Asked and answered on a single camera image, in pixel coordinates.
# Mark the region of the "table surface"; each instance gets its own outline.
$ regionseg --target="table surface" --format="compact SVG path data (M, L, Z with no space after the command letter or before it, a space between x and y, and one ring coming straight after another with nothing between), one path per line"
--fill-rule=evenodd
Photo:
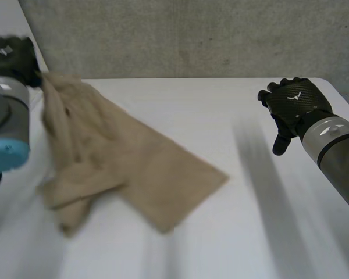
M257 92L279 80L86 80L230 181L167 235L102 197L67 242L58 278L349 278L349 207L299 139L271 153L277 129ZM312 81L349 120L339 93Z

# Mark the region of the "robotic hand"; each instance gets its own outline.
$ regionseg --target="robotic hand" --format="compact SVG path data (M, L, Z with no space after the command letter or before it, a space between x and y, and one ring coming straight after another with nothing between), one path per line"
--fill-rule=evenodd
M308 155L349 205L349 122L332 113L328 100L307 78L282 79L261 90L258 100L278 127L275 155L299 136Z
M29 92L41 84L29 38L0 38L0 180L29 156Z

